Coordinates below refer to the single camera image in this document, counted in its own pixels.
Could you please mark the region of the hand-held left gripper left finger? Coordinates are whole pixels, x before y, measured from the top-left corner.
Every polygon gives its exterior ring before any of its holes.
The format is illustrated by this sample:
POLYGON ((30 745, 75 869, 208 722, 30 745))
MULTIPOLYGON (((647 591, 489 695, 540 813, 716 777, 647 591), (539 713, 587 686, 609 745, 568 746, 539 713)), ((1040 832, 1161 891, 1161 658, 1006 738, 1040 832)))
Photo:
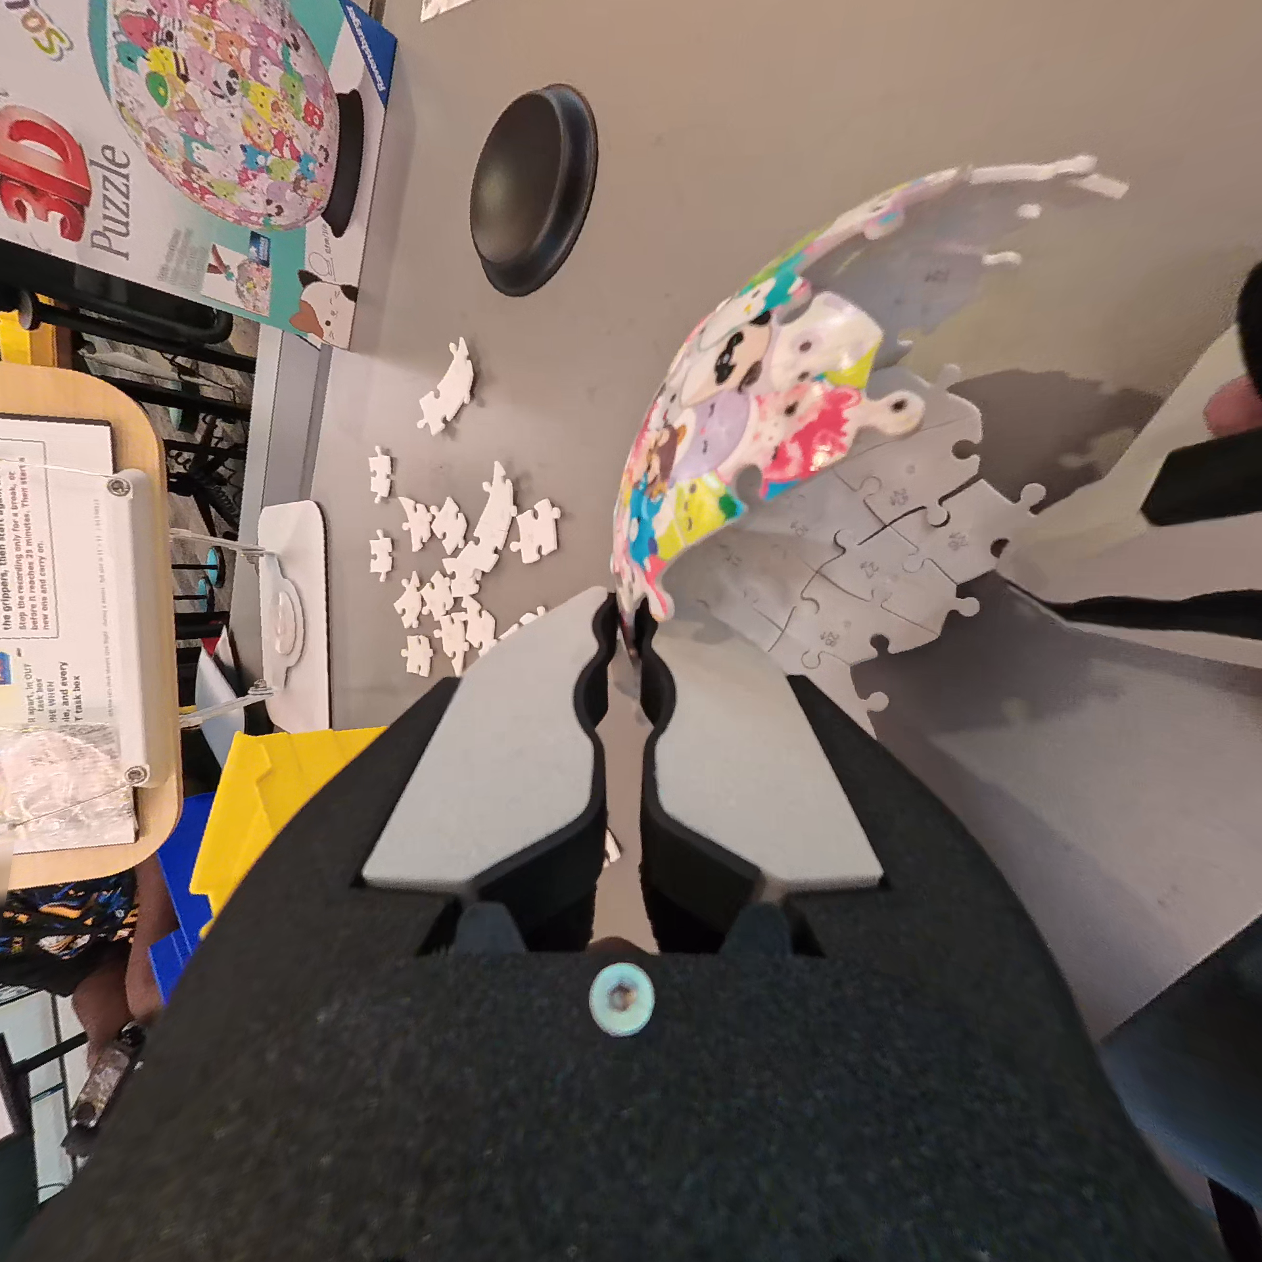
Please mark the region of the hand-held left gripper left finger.
POLYGON ((475 891, 566 827, 606 855, 609 591, 516 629, 456 682, 363 876, 371 888, 475 891))

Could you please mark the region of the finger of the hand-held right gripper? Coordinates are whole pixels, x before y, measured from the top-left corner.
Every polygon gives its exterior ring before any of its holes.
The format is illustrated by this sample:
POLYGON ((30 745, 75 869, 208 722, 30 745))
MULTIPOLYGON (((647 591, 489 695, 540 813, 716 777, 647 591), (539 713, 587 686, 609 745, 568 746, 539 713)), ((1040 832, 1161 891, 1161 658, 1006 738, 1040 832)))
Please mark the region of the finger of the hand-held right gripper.
POLYGON ((1001 579, 854 670, 880 741, 1027 905, 1102 1038, 1261 910, 1259 670, 1082 632, 1001 579))
POLYGON ((1082 605, 1259 591, 1261 512, 1189 526, 1152 526, 1144 517, 1164 457, 1213 438, 1208 400, 1246 370, 1240 327, 1232 326, 1108 474, 1035 515, 1025 534, 1028 593, 1047 605, 1082 605))

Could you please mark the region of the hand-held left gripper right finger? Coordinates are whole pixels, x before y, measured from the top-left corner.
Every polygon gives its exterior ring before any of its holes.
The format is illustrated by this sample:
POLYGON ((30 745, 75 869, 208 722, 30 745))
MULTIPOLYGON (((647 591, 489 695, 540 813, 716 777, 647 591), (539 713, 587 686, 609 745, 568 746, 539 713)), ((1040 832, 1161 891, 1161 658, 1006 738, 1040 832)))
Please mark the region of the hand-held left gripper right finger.
POLYGON ((761 891, 877 888, 873 845, 775 658, 701 607, 642 646, 666 670, 656 801, 671 824, 752 867, 761 891))

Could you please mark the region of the partly built colourful puzzle ball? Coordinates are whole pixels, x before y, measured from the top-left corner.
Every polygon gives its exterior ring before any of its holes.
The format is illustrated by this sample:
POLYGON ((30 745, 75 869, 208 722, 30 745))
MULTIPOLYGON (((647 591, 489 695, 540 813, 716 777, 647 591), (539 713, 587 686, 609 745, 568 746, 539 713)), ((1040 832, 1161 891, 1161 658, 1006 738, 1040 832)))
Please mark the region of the partly built colourful puzzle ball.
POLYGON ((1121 200, 1092 155, 954 165, 792 245, 687 338, 642 424, 615 508, 623 636, 699 608, 868 731, 889 705, 852 669, 908 653, 980 601, 965 586, 1046 496, 980 474, 983 417, 901 367, 913 341, 1018 267, 1006 239, 1044 210, 1121 200))

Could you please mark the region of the group of white puzzle pieces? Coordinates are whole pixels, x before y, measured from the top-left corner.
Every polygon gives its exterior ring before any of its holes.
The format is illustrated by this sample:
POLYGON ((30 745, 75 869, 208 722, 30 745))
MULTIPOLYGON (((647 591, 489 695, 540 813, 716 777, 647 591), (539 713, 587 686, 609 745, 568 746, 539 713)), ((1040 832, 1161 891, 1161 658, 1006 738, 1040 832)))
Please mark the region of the group of white puzzle pieces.
POLYGON ((375 505, 394 507, 401 517, 402 539, 387 527, 371 534, 370 572, 380 582, 399 577, 394 612, 406 634, 401 657, 409 676, 428 679, 439 655, 463 676, 471 660, 547 613, 544 605, 530 607, 501 626, 482 598, 502 558, 533 565, 559 550, 561 505, 549 496, 521 505, 502 460, 482 481, 475 515, 452 493, 425 501, 397 489, 397 458, 382 445, 368 457, 368 488, 375 505))

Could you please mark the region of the black round puzzle stand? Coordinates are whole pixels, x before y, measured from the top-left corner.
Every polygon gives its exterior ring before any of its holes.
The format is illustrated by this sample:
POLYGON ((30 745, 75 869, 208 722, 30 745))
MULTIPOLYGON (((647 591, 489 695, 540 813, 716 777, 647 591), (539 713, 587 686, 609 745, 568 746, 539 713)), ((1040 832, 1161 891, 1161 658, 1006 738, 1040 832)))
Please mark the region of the black round puzzle stand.
POLYGON ((520 298, 571 255, 596 193, 599 136, 566 82, 532 89, 497 117, 470 188, 470 231, 492 288, 520 298))

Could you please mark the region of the printed puzzle box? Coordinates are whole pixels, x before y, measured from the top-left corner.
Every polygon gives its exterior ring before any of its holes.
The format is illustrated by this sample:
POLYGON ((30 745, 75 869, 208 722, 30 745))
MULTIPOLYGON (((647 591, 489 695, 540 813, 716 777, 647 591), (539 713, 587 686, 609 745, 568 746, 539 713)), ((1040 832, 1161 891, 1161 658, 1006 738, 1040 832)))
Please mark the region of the printed puzzle box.
POLYGON ((349 350, 397 53, 370 3, 4 3, 4 241, 349 350))

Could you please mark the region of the person's right hand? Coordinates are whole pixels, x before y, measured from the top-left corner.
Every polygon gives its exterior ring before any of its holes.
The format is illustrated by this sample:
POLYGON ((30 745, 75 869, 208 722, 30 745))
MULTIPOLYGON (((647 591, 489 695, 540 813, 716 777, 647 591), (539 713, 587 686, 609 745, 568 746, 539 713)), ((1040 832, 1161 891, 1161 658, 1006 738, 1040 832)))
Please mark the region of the person's right hand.
POLYGON ((1216 438, 1259 431, 1262 401, 1252 377, 1242 374, 1223 384, 1204 408, 1208 431, 1216 438))

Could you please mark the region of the yellow plastic bin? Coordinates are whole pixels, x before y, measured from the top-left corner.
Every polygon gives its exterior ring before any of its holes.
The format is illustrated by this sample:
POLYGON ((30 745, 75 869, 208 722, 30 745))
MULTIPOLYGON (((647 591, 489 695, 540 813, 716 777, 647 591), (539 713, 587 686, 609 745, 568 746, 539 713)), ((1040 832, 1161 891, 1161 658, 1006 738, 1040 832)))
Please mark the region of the yellow plastic bin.
POLYGON ((237 734, 202 836, 190 891, 216 919, 297 812, 351 765, 384 727, 237 734))

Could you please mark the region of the white flat pad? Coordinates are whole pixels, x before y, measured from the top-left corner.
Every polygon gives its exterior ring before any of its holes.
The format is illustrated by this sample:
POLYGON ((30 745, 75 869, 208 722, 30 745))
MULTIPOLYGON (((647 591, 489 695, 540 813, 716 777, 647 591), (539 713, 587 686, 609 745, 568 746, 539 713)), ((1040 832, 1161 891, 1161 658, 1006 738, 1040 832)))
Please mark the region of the white flat pad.
POLYGON ((290 734, 332 727, 327 526, 313 500, 259 517, 263 681, 271 722, 290 734))

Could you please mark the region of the person's dark pants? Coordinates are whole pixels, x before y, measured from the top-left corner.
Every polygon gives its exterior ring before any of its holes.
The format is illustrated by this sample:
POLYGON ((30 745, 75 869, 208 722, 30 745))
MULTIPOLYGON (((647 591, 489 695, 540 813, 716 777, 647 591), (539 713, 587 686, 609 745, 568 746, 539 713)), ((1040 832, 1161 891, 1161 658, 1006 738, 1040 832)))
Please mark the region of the person's dark pants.
POLYGON ((1101 1057, 1132 1120, 1204 1176, 1230 1258, 1261 1258, 1261 919, 1121 1022, 1101 1057))

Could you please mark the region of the blue plastic bin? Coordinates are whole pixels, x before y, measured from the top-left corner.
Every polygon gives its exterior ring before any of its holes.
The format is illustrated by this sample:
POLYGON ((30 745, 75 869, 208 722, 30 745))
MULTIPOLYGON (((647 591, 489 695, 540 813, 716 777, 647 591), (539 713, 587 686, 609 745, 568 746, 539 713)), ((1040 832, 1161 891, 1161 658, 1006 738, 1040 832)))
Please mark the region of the blue plastic bin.
POLYGON ((202 929, 213 922, 209 896, 192 891, 213 805, 215 793, 187 796, 180 822, 158 850, 166 893, 177 915, 175 929, 151 945, 151 970, 165 1005, 173 998, 187 963, 197 951, 202 929))

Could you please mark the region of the clear instruction sheet holder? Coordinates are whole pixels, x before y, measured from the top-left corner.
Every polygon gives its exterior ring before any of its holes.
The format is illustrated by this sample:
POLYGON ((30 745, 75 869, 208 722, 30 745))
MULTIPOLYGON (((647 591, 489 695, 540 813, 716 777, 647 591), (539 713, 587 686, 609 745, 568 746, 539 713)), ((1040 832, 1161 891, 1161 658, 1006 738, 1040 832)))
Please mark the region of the clear instruction sheet holder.
POLYGON ((4 848, 130 845, 151 779, 137 481, 104 420, 2 419, 4 848))

